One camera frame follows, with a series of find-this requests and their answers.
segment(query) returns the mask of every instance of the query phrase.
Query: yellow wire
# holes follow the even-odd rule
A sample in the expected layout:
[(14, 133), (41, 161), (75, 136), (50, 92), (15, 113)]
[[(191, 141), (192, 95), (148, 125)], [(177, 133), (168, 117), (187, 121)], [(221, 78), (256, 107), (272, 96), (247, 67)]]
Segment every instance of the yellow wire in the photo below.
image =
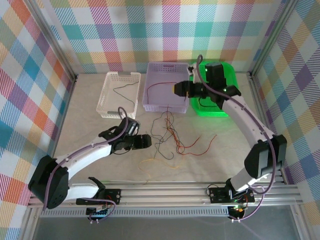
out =
[(145, 162), (149, 162), (149, 161), (153, 161), (153, 160), (158, 160), (158, 161), (162, 162), (162, 163), (163, 163), (165, 166), (167, 166), (168, 168), (171, 168), (171, 169), (178, 169), (178, 168), (180, 168), (181, 163), (182, 163), (182, 161), (184, 160), (184, 157), (185, 157), (185, 156), (182, 156), (182, 159), (181, 159), (181, 161), (180, 161), (179, 165), (177, 165), (177, 166), (171, 166), (170, 164), (166, 163), (166, 162), (165, 162), (164, 160), (162, 160), (162, 159), (158, 159), (158, 158), (150, 158), (150, 159), (142, 160), (141, 162), (139, 162), (139, 164), (138, 164), (138, 168), (139, 168), (142, 172), (144, 172), (145, 174), (148, 174), (149, 179), (151, 179), (151, 175), (150, 175), (150, 173), (149, 173), (148, 171), (146, 171), (146, 170), (142, 169), (142, 168), (140, 167), (140, 164), (145, 163)]

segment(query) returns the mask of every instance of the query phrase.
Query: red wire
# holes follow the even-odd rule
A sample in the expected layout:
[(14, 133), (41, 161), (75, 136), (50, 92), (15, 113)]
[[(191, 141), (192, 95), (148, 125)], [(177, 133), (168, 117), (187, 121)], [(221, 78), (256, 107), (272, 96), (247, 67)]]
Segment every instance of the red wire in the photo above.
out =
[(209, 144), (207, 150), (205, 150), (203, 153), (201, 153), (201, 154), (195, 154), (195, 153), (192, 153), (192, 152), (188, 152), (188, 153), (180, 153), (180, 154), (181, 154), (181, 155), (191, 154), (191, 155), (194, 155), (194, 156), (201, 156), (201, 155), (203, 155), (203, 154), (205, 154), (206, 152), (209, 151), (209, 148), (210, 148), (210, 146), (211, 146), (211, 143), (212, 143), (212, 141), (216, 138), (216, 136), (217, 136), (217, 135), (215, 135), (215, 136), (212, 138), (212, 140), (210, 141), (210, 144)]
[(168, 108), (169, 108), (169, 106), (168, 106), (167, 109), (166, 109), (166, 118), (164, 119), (164, 121), (165, 121), (165, 125), (166, 125), (168, 131), (169, 131), (169, 132), (171, 133), (171, 135), (173, 135), (173, 137), (174, 137), (175, 144), (176, 144), (176, 146), (178, 147), (177, 152), (178, 152), (179, 154), (183, 155), (183, 156), (184, 156), (184, 155), (188, 155), (188, 154), (191, 154), (191, 155), (194, 155), (194, 156), (201, 156), (201, 155), (205, 154), (205, 153), (209, 150), (212, 141), (215, 139), (215, 137), (216, 137), (217, 135), (215, 135), (215, 136), (212, 138), (212, 140), (210, 141), (210, 144), (209, 144), (207, 150), (206, 150), (205, 152), (201, 153), (201, 154), (196, 154), (196, 153), (192, 153), (192, 152), (188, 152), (188, 153), (180, 152), (180, 151), (179, 151), (180, 148), (187, 149), (187, 148), (191, 148), (193, 145), (195, 145), (196, 142), (200, 139), (201, 136), (199, 136), (192, 145), (190, 145), (190, 146), (181, 146), (181, 145), (180, 145), (181, 142), (180, 142), (179, 139), (177, 138), (174, 129), (173, 129), (172, 127), (170, 127), (170, 126), (172, 125), (172, 123), (170, 122), (170, 118), (168, 117)]
[[(107, 195), (107, 197), (110, 199), (110, 200), (112, 200), (112, 198), (109, 196), (109, 195)], [(110, 203), (110, 205), (111, 205), (112, 203)], [(106, 202), (106, 205), (108, 206), (108, 202)]]
[(151, 88), (151, 87), (153, 87), (153, 86), (155, 86), (155, 85), (158, 85), (158, 84), (176, 84), (177, 82), (175, 82), (175, 81), (168, 81), (168, 82), (158, 82), (158, 83), (155, 83), (155, 84), (152, 84), (151, 86), (149, 86), (148, 88), (147, 88), (147, 90), (146, 90), (146, 102), (147, 102), (147, 104), (149, 104), (149, 94), (148, 94), (148, 91), (149, 91), (149, 88)]

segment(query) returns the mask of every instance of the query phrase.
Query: cable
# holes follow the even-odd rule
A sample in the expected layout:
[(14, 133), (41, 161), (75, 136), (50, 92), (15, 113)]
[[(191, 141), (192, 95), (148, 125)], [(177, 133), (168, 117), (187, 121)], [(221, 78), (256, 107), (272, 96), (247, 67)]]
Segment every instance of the cable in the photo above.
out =
[(193, 156), (201, 156), (201, 155), (203, 155), (203, 154), (205, 154), (206, 152), (208, 152), (209, 151), (209, 149), (210, 149), (210, 146), (211, 146), (211, 143), (213, 142), (213, 140), (216, 138), (216, 136), (217, 135), (215, 135), (212, 139), (211, 139), (211, 141), (210, 141), (210, 143), (209, 143), (209, 146), (208, 146), (208, 148), (203, 152), (203, 153), (200, 153), (200, 154), (195, 154), (195, 153), (192, 153), (192, 152), (188, 152), (188, 153), (180, 153), (181, 155), (188, 155), (188, 154), (191, 154), (191, 155), (193, 155)]
[(126, 154), (126, 153), (130, 152), (130, 150), (131, 150), (131, 149), (129, 149), (128, 151), (122, 152), (122, 153), (115, 153), (115, 152), (114, 152), (113, 154), (114, 154), (114, 155), (123, 155), (123, 154)]
[(245, 202), (246, 202), (245, 208), (247, 209), (248, 208), (248, 204), (249, 204), (248, 196), (244, 195), (244, 198), (245, 198)]
[(116, 89), (122, 89), (122, 88), (125, 88), (126, 86), (132, 86), (132, 85), (135, 85), (137, 83), (139, 83), (139, 82), (137, 81), (135, 83), (130, 83), (130, 84), (127, 84), (127, 85), (124, 85), (124, 86), (119, 86), (119, 87), (116, 87), (116, 88), (113, 89), (113, 91), (116, 94), (118, 94), (118, 95), (122, 96), (123, 98), (127, 99), (128, 101), (132, 102), (133, 103), (133, 108), (135, 108), (136, 104), (133, 101), (131, 101), (129, 98), (127, 98), (127, 97), (123, 96), (122, 94), (120, 94), (119, 92), (117, 92)]
[(122, 113), (120, 112), (120, 110), (123, 111), (124, 115), (125, 115), (125, 125), (124, 125), (124, 128), (122, 129), (122, 131), (120, 132), (119, 135), (113, 137), (113, 138), (110, 138), (109, 140), (106, 140), (106, 141), (103, 141), (103, 142), (99, 142), (99, 143), (95, 143), (95, 144), (92, 144), (92, 145), (88, 145), (88, 146), (85, 146), (73, 153), (71, 153), (68, 157), (66, 157), (65, 159), (63, 159), (61, 162), (59, 162), (55, 168), (52, 170), (52, 172), (50, 173), (50, 176), (48, 178), (48, 182), (46, 183), (46, 187), (45, 187), (45, 193), (44, 193), (44, 201), (43, 201), (43, 211), (46, 210), (47, 208), (47, 205), (48, 205), (48, 198), (49, 198), (49, 191), (50, 191), (50, 185), (51, 185), (51, 182), (52, 182), (52, 179), (56, 173), (56, 171), (58, 170), (58, 168), (60, 166), (62, 166), (64, 163), (67, 163), (70, 159), (72, 159), (73, 157), (77, 156), (78, 154), (88, 150), (88, 149), (91, 149), (91, 148), (95, 148), (95, 147), (98, 147), (98, 146), (101, 146), (101, 145), (105, 145), (107, 143), (110, 143), (114, 140), (117, 140), (118, 138), (120, 138), (126, 131), (127, 127), (128, 127), (128, 123), (129, 123), (129, 120), (128, 120), (128, 115), (127, 115), (127, 112), (126, 110), (123, 108), (123, 107), (118, 107), (118, 114), (120, 117), (122, 117)]
[[(117, 207), (117, 204), (112, 201), (112, 200), (108, 200), (108, 199), (95, 199), (95, 198), (81, 198), (83, 200), (86, 200), (86, 201), (95, 201), (95, 202), (106, 202), (106, 203), (112, 203), (113, 204), (113, 209), (111, 212), (109, 212), (106, 216), (104, 216), (103, 218), (101, 218), (100, 220), (97, 220), (96, 223), (98, 224), (99, 221), (102, 222), (104, 220), (107, 219), (107, 217), (109, 217), (111, 214), (114, 213), (116, 207)], [(92, 214), (89, 215), (89, 220), (91, 221), (90, 223), (92, 224), (93, 220), (91, 219), (91, 216)]]
[(206, 189), (205, 189), (205, 194), (207, 194), (209, 197), (210, 197), (210, 195), (208, 194), (208, 189), (209, 189), (209, 187), (212, 186), (212, 185), (213, 185), (213, 186), (216, 186), (216, 187), (218, 188), (218, 186), (215, 185), (214, 183), (211, 183), (209, 186), (207, 186)]
[(139, 162), (138, 168), (139, 168), (142, 172), (148, 174), (149, 179), (151, 179), (151, 175), (150, 175), (149, 172), (147, 172), (146, 170), (143, 170), (143, 169), (140, 167), (140, 164), (142, 164), (142, 163), (144, 163), (144, 162), (148, 162), (148, 161), (153, 161), (153, 160), (158, 160), (158, 161), (162, 162), (162, 163), (163, 163), (165, 166), (167, 166), (168, 168), (178, 169), (178, 168), (180, 168), (181, 163), (182, 163), (183, 160), (184, 160), (184, 156), (182, 156), (182, 159), (181, 159), (181, 161), (179, 162), (179, 164), (178, 164), (177, 166), (172, 166), (172, 165), (166, 163), (164, 160), (161, 160), (161, 159), (158, 159), (158, 158), (150, 158), (150, 159), (142, 160), (141, 162)]
[(195, 154), (195, 153), (192, 153), (192, 152), (184, 153), (184, 151), (185, 151), (187, 148), (190, 148), (190, 147), (192, 147), (193, 145), (195, 145), (196, 142), (200, 139), (201, 136), (198, 137), (192, 145), (190, 145), (190, 146), (185, 146), (185, 145), (180, 141), (178, 132), (175, 130), (175, 128), (174, 128), (174, 126), (173, 126), (173, 122), (174, 122), (175, 119), (174, 119), (174, 116), (173, 116), (172, 113), (171, 113), (171, 115), (172, 115), (173, 121), (170, 122), (170, 118), (169, 118), (169, 116), (168, 116), (168, 107), (167, 107), (167, 111), (166, 111), (166, 118), (165, 118), (164, 120), (165, 120), (166, 128), (169, 130), (169, 132), (171, 133), (171, 135), (174, 137), (175, 144), (176, 144), (176, 152), (177, 152), (178, 154), (181, 154), (181, 155), (191, 154), (191, 155), (194, 155), (194, 156), (200, 156), (200, 155), (205, 154), (205, 153), (209, 150), (209, 148), (210, 148), (210, 146), (211, 146), (211, 143), (212, 143), (213, 139), (215, 139), (216, 136), (213, 137), (213, 139), (211, 140), (211, 142), (210, 142), (210, 144), (209, 144), (208, 149), (207, 149), (205, 152), (203, 152), (203, 153), (201, 153), (201, 154)]
[(203, 105), (201, 102), (200, 102), (200, 99), (202, 99), (201, 97), (198, 98), (198, 102), (199, 102), (199, 105), (203, 108), (215, 108), (216, 106), (205, 106)]
[(272, 175), (271, 175), (271, 181), (270, 181), (270, 184), (269, 186), (266, 188), (265, 191), (262, 191), (262, 192), (259, 192), (257, 191), (256, 189), (254, 189), (253, 187), (250, 187), (249, 188), (255, 192), (256, 194), (260, 194), (260, 195), (264, 195), (266, 194), (267, 192), (269, 192), (269, 190), (271, 189), (272, 185), (274, 184), (274, 180), (275, 180), (275, 176), (276, 176), (276, 151), (275, 151), (275, 148), (271, 142), (271, 139), (269, 138), (268, 134), (265, 132), (264, 128), (261, 126), (261, 124), (259, 123), (259, 121), (256, 119), (256, 117), (243, 105), (241, 104), (239, 101), (237, 101), (236, 99), (234, 99), (233, 97), (230, 97), (229, 95), (227, 94), (224, 94), (222, 92), (219, 92), (219, 91), (216, 91), (214, 90), (213, 88), (211, 88), (205, 81), (204, 79), (202, 78), (201, 76), (201, 73), (200, 73), (200, 68), (199, 68), (199, 65), (200, 63), (202, 62), (203, 60), (203, 56), (200, 54), (196, 60), (196, 71), (197, 71), (197, 74), (199, 75), (199, 78), (202, 82), (202, 84), (208, 89), (210, 90), (212, 93), (214, 94), (217, 94), (219, 96), (222, 96), (224, 98), (227, 98), (231, 101), (233, 101), (234, 103), (236, 103), (238, 106), (241, 107), (241, 109), (243, 109), (248, 115), (249, 117), (254, 121), (255, 125), (259, 128), (259, 130), (261, 131), (261, 133), (264, 135), (264, 137), (266, 138), (269, 146), (270, 146), (270, 149), (271, 149), (271, 155), (272, 155)]
[(168, 132), (168, 129), (165, 131), (165, 133), (164, 133), (163, 136), (162, 136), (162, 135), (158, 135), (158, 134), (153, 134), (153, 129), (154, 129), (155, 121), (161, 119), (161, 118), (163, 117), (163, 115), (164, 115), (165, 113), (168, 114), (168, 112), (172, 115), (172, 117), (174, 117), (173, 114), (172, 114), (172, 112), (170, 112), (170, 111), (167, 110), (167, 111), (164, 111), (164, 112), (161, 114), (160, 117), (158, 117), (158, 118), (156, 118), (156, 119), (154, 119), (154, 120), (152, 121), (151, 130), (150, 130), (150, 135), (151, 135), (151, 137), (153, 137), (154, 139), (157, 139), (157, 140), (159, 141), (158, 143), (155, 143), (155, 144), (154, 144), (155, 149), (156, 149), (156, 152), (155, 152), (153, 158), (156, 158), (156, 155), (157, 155), (158, 152), (159, 152), (165, 159), (167, 159), (167, 160), (171, 160), (171, 159), (173, 159), (174, 156), (175, 156), (174, 153), (171, 152), (171, 153), (172, 153), (172, 157), (171, 157), (171, 158), (168, 158), (168, 157), (165, 157), (165, 156), (162, 154), (162, 152), (160, 151), (160, 145), (163, 144), (163, 143), (165, 143), (165, 142), (171, 137), (171, 135), (170, 135), (166, 140), (164, 140), (164, 138), (165, 138), (165, 136), (166, 136), (166, 134), (167, 134), (167, 132)]
[(149, 104), (149, 88), (155, 86), (155, 85), (159, 85), (159, 84), (177, 84), (177, 82), (175, 81), (168, 81), (168, 82), (158, 82), (158, 83), (155, 83), (155, 84), (152, 84), (151, 86), (149, 86), (147, 89), (146, 89), (146, 103)]

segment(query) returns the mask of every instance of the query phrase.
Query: black wire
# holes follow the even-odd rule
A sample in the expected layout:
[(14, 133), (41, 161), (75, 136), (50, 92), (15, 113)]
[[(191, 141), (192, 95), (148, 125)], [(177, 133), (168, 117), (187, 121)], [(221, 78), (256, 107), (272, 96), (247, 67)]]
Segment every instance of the black wire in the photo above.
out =
[(114, 152), (113, 154), (115, 154), (115, 155), (123, 155), (123, 154), (126, 154), (126, 153), (130, 152), (130, 150), (131, 150), (131, 149), (129, 149), (128, 151), (125, 151), (125, 152), (123, 152), (123, 153), (115, 153), (115, 152)]
[(217, 188), (219, 188), (217, 185), (215, 185), (214, 183), (211, 183), (209, 186), (207, 186), (206, 187), (206, 189), (205, 189), (205, 194), (207, 194), (209, 197), (210, 197), (210, 195), (208, 194), (208, 188), (210, 187), (210, 186), (216, 186)]
[(125, 88), (126, 86), (135, 85), (135, 84), (137, 84), (137, 83), (139, 83), (139, 82), (137, 81), (137, 82), (135, 82), (135, 83), (129, 83), (129, 84), (127, 84), (127, 85), (115, 87), (115, 88), (113, 89), (113, 91), (114, 91), (116, 94), (119, 94), (119, 95), (122, 96), (123, 98), (125, 98), (125, 99), (127, 99), (128, 101), (132, 102), (132, 103), (133, 103), (133, 108), (135, 108), (135, 103), (134, 103), (133, 101), (131, 101), (129, 98), (127, 98), (127, 97), (123, 96), (122, 94), (118, 93), (115, 89), (122, 89), (122, 88)]
[[(185, 152), (186, 148), (185, 148), (185, 145), (180, 141), (179, 134), (178, 134), (178, 132), (176, 131), (174, 125), (173, 125), (173, 123), (174, 123), (174, 121), (175, 121), (175, 118), (174, 118), (174, 116), (173, 116), (172, 113), (171, 113), (171, 116), (172, 116), (173, 119), (172, 119), (172, 122), (170, 121), (170, 125), (167, 127), (167, 129), (171, 129), (171, 130), (174, 132), (174, 134), (175, 134), (175, 136), (176, 136), (176, 138), (177, 138), (177, 140), (178, 140), (178, 142), (179, 142), (179, 145), (177, 145), (176, 148), (175, 148), (176, 153), (177, 153), (177, 154), (183, 154), (183, 153)], [(183, 147), (183, 151), (182, 151), (182, 152), (179, 152), (179, 148), (181, 148), (181, 146)]]
[(202, 98), (201, 98), (201, 97), (198, 98), (199, 105), (200, 105), (201, 107), (204, 107), (204, 108), (215, 108), (215, 107), (216, 107), (216, 106), (205, 106), (205, 105), (203, 105), (203, 104), (200, 102), (200, 99), (202, 99)]
[(157, 139), (157, 140), (159, 141), (159, 142), (157, 142), (157, 143), (154, 144), (155, 149), (156, 149), (156, 152), (155, 152), (153, 158), (155, 158), (156, 155), (157, 155), (157, 153), (159, 152), (165, 159), (171, 160), (171, 159), (173, 159), (174, 156), (175, 156), (173, 152), (171, 152), (171, 153), (172, 153), (172, 157), (171, 157), (171, 158), (168, 158), (168, 157), (164, 156), (164, 155), (162, 154), (162, 152), (160, 151), (160, 145), (163, 144), (163, 143), (165, 143), (165, 142), (172, 136), (172, 135), (170, 135), (169, 137), (167, 137), (166, 140), (164, 140), (166, 134), (169, 132), (168, 128), (166, 129), (166, 131), (165, 131), (165, 133), (164, 133), (163, 136), (152, 133), (153, 128), (154, 128), (154, 125), (155, 125), (155, 121), (161, 119), (165, 113), (170, 113), (171, 116), (172, 116), (172, 118), (173, 118), (173, 121), (174, 121), (175, 118), (174, 118), (174, 115), (172, 114), (172, 112), (170, 112), (170, 111), (164, 111), (164, 112), (161, 114), (160, 117), (155, 118), (155, 119), (152, 121), (151, 130), (150, 130), (150, 135), (151, 135), (152, 138)]

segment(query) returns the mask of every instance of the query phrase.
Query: plastic basket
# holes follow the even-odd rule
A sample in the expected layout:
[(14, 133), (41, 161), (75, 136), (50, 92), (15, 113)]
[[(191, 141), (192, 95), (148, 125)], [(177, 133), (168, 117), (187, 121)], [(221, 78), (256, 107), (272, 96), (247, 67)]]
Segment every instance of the plastic basket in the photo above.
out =
[(123, 107), (127, 112), (128, 117), (135, 119), (138, 107), (140, 82), (141, 74), (139, 72), (131, 72), (128, 74), (118, 73), (117, 71), (108, 72), (105, 76), (96, 111), (103, 118), (119, 119), (118, 107)]
[[(205, 81), (206, 81), (205, 65), (208, 63), (212, 63), (212, 61), (203, 61), (199, 65), (200, 74)], [(236, 87), (238, 87), (236, 72), (234, 70), (234, 67), (226, 62), (221, 62), (221, 64), (223, 65), (226, 84), (235, 85)], [(228, 116), (228, 114), (226, 114), (223, 110), (221, 110), (217, 106), (217, 104), (211, 101), (210, 97), (207, 97), (205, 99), (200, 99), (200, 103), (199, 103), (199, 97), (193, 97), (190, 99), (190, 104), (195, 110), (196, 114), (198, 114), (201, 117), (227, 117)]]
[(170, 112), (185, 114), (189, 99), (175, 95), (173, 86), (189, 79), (188, 66), (183, 62), (149, 62), (143, 92), (144, 110), (164, 112), (168, 108)]

